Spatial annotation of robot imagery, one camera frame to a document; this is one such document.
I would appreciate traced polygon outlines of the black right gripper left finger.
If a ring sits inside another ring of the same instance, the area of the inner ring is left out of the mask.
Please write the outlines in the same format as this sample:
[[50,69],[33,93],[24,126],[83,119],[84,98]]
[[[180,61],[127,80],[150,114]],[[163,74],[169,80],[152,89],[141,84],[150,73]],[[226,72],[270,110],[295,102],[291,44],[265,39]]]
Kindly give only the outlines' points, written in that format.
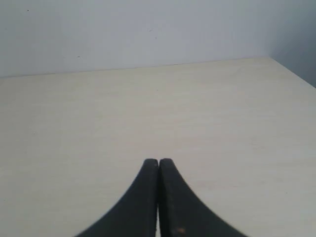
[[154,237],[157,229],[158,161],[144,160],[120,200],[79,237]]

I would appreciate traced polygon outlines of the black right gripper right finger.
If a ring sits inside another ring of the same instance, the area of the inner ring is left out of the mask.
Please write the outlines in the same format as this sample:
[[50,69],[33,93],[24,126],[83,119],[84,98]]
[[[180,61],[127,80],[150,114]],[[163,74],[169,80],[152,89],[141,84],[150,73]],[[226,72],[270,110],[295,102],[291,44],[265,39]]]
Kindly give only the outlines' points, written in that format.
[[159,162],[158,213],[162,237],[242,237],[191,190],[173,160]]

